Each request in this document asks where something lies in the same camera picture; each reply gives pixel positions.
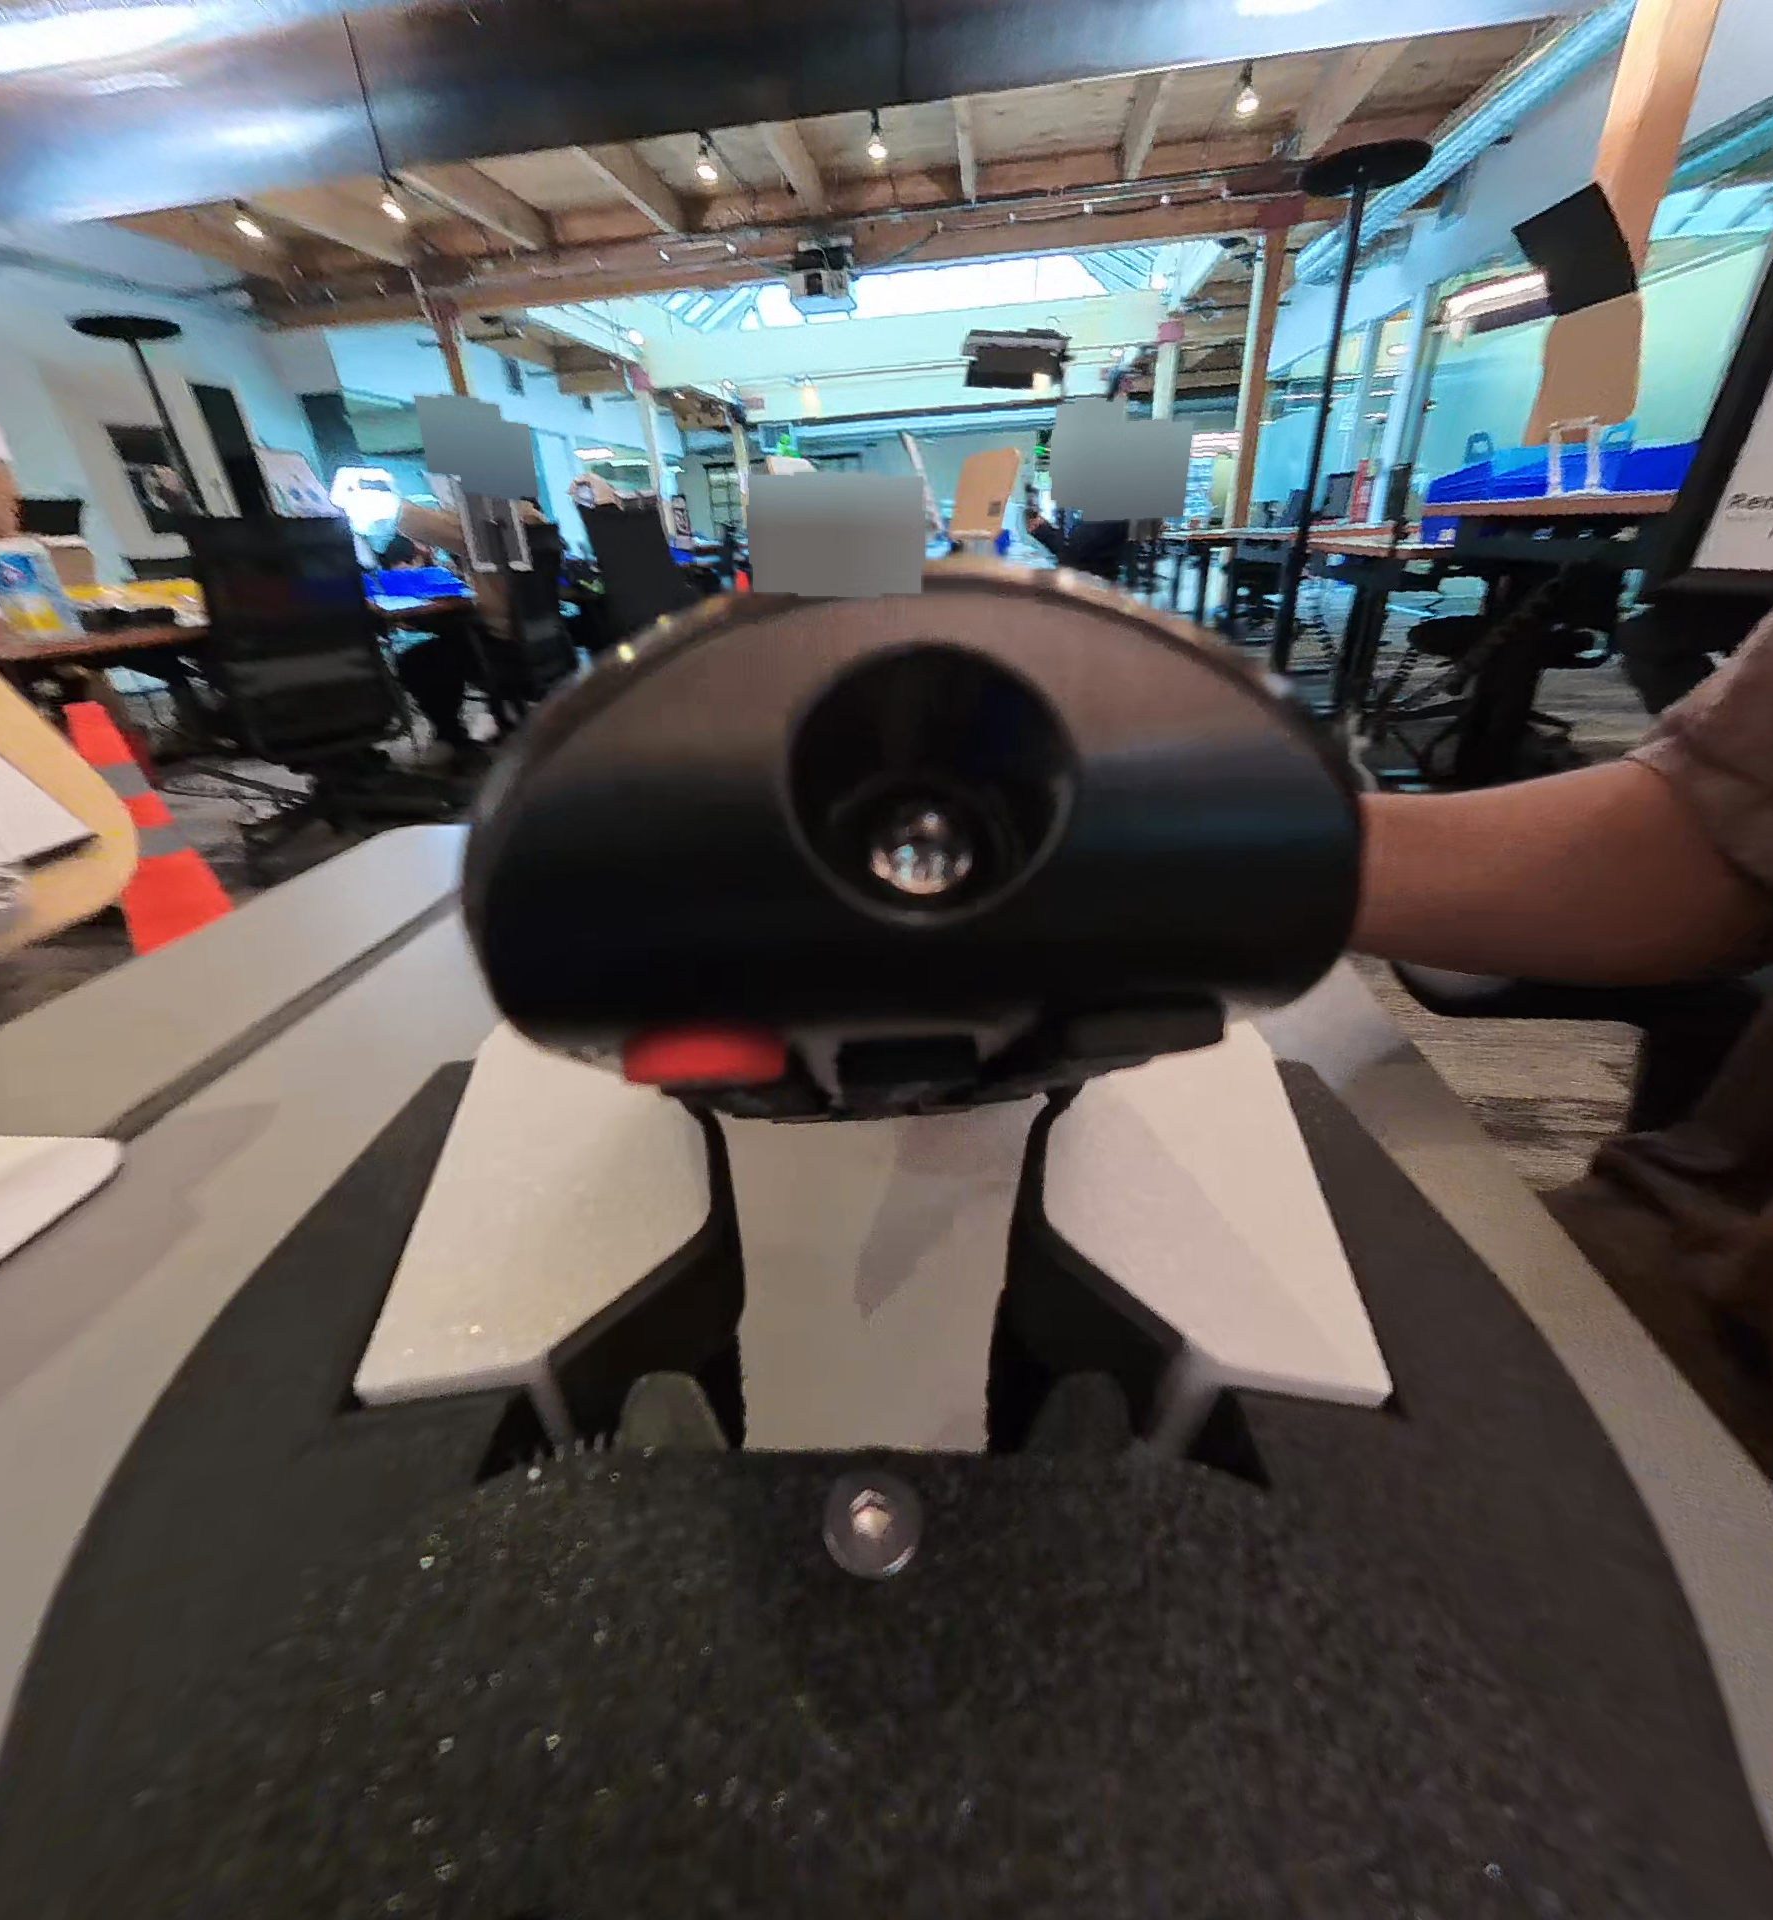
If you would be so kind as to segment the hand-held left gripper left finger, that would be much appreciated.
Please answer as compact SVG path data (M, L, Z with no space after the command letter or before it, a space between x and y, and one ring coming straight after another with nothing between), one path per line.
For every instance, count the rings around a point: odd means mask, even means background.
M721 1125L497 1031L351 1389L383 1407L509 1388L564 1446L614 1430L637 1380L680 1373L740 1444L744 1307Z

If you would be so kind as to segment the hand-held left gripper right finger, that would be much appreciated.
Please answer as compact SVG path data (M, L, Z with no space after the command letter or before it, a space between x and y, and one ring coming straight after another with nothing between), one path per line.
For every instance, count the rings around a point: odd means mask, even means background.
M1394 1381L1283 1069L1239 1031L1056 1097L1024 1150L995 1308L995 1450L1062 1381L1129 1442L1236 1453L1245 1399L1393 1413Z

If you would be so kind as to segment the black remote control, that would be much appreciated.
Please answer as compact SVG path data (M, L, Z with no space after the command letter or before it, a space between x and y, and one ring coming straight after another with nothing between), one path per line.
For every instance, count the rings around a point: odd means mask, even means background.
M502 1019L723 1118L1067 1100L1340 956L1361 818L1235 649L1080 573L723 595L554 695L462 914Z

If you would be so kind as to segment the person's right forearm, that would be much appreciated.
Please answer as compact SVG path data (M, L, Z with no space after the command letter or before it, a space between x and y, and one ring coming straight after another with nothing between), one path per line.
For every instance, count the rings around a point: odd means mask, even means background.
M1357 812L1355 954L1598 986L1742 972L1773 956L1773 892L1643 761L1372 793Z

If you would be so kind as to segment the grey desk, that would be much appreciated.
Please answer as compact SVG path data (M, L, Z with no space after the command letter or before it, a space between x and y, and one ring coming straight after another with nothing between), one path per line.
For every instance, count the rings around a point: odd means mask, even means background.
M196 1341L492 1013L461 830L398 830L0 1028L0 1136L125 1166L0 1266L0 1751L121 1457ZM1506 1288L1667 1548L1773 1846L1773 1485L1352 966L1259 1031Z

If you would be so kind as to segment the orange traffic cone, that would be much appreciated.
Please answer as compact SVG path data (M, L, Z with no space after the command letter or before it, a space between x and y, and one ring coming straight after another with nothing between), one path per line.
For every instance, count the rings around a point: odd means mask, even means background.
M206 858L186 840L128 736L98 702L64 709L71 747L128 811L137 866L121 897L133 954L150 956L222 922L233 903Z

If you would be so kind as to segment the black office chair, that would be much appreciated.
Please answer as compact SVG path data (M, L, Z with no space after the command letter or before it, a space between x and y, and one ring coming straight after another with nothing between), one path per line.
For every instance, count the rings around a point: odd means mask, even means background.
M593 503L580 516L599 573L609 656L702 601L697 584L674 556L657 503Z
M204 599L194 663L221 732L302 784L247 830L250 854L311 822L345 833L446 820L443 786L387 755L407 709L341 516L186 516L178 535Z

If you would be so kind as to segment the person's brown shirt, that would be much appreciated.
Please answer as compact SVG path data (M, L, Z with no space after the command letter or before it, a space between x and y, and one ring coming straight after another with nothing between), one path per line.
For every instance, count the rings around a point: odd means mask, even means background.
M1773 901L1773 612L1633 760ZM1546 1207L1773 1483L1773 993L1689 1116L1603 1143Z

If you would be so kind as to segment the cardboard box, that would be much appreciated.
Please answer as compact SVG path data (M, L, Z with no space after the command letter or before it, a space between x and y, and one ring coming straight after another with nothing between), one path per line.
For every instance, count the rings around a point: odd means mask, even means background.
M957 468L948 538L963 546L995 546L1008 529L1022 450L996 444L975 450Z

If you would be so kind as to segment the wooden table with black legs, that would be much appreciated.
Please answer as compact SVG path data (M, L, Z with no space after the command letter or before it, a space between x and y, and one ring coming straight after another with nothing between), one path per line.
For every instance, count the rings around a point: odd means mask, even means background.
M1667 494L1450 503L1414 523L1167 537L1198 564L1191 616L1265 654L1363 776L1404 793L1499 786L1572 761L1547 673L1609 662Z

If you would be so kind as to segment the blue storage bin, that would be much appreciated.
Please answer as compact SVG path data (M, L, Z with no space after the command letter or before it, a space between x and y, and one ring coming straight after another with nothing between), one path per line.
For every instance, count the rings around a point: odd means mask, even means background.
M1657 440L1640 435L1636 420L1617 422L1598 437L1597 458L1587 444L1565 442L1558 467L1549 444L1494 446L1476 435L1467 450L1478 458L1436 477L1426 488L1424 514L1445 516L1464 502L1544 498L1556 474L1561 494L1673 494L1685 481L1698 439Z

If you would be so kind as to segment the blue white package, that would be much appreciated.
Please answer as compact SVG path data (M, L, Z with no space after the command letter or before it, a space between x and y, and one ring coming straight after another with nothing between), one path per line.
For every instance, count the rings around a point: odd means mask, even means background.
M80 610L46 542L36 537L0 541L0 612L10 632L25 640L83 636Z

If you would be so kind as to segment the black hanging monitor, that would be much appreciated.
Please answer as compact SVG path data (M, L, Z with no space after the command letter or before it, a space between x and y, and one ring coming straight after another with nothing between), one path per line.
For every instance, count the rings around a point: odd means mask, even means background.
M961 356L970 391L1050 396L1065 385L1070 339L1052 328L975 328Z

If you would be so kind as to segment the black floor lamp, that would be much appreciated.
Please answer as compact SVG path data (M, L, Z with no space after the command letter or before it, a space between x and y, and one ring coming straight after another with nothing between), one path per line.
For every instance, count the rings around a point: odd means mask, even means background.
M170 463L193 502L191 512L211 516L213 508L203 483L191 464L184 444L178 439L178 423L148 361L148 349L180 339L183 328L176 322L141 314L87 314L67 319L69 328L86 339L115 341L128 350L139 376L153 400L153 414L167 446Z
M1307 168L1305 174L1305 187L1310 195L1327 197L1338 189L1344 189L1346 218L1340 239L1340 260L1334 278L1329 349L1309 444L1305 489L1298 514L1293 517L1288 555L1282 564L1273 632L1268 647L1268 673L1276 679L1283 679L1288 675L1298 636L1298 587L1310 548L1312 512L1321 488L1331 405L1336 385L1338 352L1343 349L1346 329L1346 305L1352 298L1363 213L1376 193L1412 178L1428 164L1428 159L1430 145L1418 137L1377 140L1355 143L1324 155Z

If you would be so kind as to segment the black hanging panel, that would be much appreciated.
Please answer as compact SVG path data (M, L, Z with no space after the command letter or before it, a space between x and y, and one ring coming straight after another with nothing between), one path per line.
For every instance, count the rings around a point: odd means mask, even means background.
M1513 228L1513 242L1544 278L1546 314L1565 319L1640 288L1633 245L1598 181Z

